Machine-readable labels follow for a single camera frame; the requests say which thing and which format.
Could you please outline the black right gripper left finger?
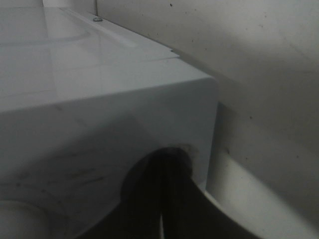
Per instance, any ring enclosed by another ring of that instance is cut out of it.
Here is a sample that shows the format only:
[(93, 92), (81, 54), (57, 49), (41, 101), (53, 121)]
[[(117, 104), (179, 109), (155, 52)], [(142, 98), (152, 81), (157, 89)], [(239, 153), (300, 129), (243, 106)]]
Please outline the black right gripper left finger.
[(161, 148), (143, 158), (146, 167), (120, 204), (81, 239), (159, 239), (162, 166), (169, 148)]

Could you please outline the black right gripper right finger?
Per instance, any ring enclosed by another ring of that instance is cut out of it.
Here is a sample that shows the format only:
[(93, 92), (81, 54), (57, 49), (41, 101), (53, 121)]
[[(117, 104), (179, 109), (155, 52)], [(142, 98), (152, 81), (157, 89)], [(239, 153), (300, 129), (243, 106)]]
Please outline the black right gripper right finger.
[(166, 239), (257, 239), (259, 236), (212, 204), (191, 178), (188, 154), (159, 150), (162, 163), (161, 212)]

